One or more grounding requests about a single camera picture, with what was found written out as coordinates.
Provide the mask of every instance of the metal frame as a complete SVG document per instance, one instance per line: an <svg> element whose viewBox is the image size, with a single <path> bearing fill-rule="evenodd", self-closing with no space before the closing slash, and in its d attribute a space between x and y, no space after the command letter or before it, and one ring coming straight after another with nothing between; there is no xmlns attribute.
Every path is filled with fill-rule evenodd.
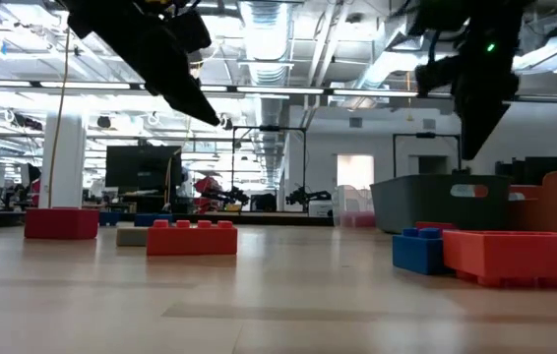
<svg viewBox="0 0 557 354"><path fill-rule="evenodd" d="M458 156L458 169L463 168L463 160L460 154L459 134L436 134L436 133L398 133L393 134L393 178L397 178L397 137L415 137L417 139L454 138L456 139L456 152Z"/></svg>
<svg viewBox="0 0 557 354"><path fill-rule="evenodd" d="M231 157L231 171L230 171L230 188L234 187L235 184L235 145L237 142L252 142L251 139L244 140L245 136L250 133L252 130L259 130L261 132L276 132L276 131L299 131L302 133L302 186L305 186L306 175L307 175L307 130L305 128L294 128L294 127L273 127L274 129L270 130L267 127L255 127L255 126L233 126L232 127L232 157ZM235 137L235 133L238 129L247 129L248 132L244 134L241 139L237 139Z"/></svg>

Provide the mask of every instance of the gray storage bin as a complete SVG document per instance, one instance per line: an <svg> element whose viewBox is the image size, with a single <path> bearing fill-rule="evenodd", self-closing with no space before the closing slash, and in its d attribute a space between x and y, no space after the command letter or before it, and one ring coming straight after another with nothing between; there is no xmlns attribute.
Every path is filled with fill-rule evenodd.
<svg viewBox="0 0 557 354"><path fill-rule="evenodd" d="M485 186L483 198L460 185ZM510 182L502 176L412 175L371 185L377 228L401 233L416 221L450 222L464 230L500 230L507 225ZM472 194L474 189L466 188Z"/></svg>

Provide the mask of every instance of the gray toy block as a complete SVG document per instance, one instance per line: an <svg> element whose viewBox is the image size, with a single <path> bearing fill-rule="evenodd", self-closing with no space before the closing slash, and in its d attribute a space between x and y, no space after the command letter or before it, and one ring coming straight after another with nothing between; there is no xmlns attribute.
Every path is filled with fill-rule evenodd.
<svg viewBox="0 0 557 354"><path fill-rule="evenodd" d="M149 227L117 228L117 246L145 247L148 244Z"/></svg>

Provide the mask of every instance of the white pillar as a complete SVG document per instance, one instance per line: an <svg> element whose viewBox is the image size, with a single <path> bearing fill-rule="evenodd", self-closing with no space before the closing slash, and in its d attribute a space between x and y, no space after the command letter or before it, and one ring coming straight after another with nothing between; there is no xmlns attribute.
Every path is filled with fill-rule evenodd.
<svg viewBox="0 0 557 354"><path fill-rule="evenodd" d="M49 177L57 117L57 112L50 112L46 118L38 207L49 207ZM82 207L82 180L88 123L88 115L75 111L62 113L53 167L51 207Z"/></svg>

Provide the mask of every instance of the doorway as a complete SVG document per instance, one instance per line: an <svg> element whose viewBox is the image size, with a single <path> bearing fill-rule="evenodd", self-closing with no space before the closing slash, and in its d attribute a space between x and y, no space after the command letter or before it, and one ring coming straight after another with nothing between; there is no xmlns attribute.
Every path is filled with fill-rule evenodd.
<svg viewBox="0 0 557 354"><path fill-rule="evenodd" d="M375 183L375 158L372 155L338 154L338 186L370 189Z"/></svg>
<svg viewBox="0 0 557 354"><path fill-rule="evenodd" d="M449 174L447 156L410 156L409 174Z"/></svg>

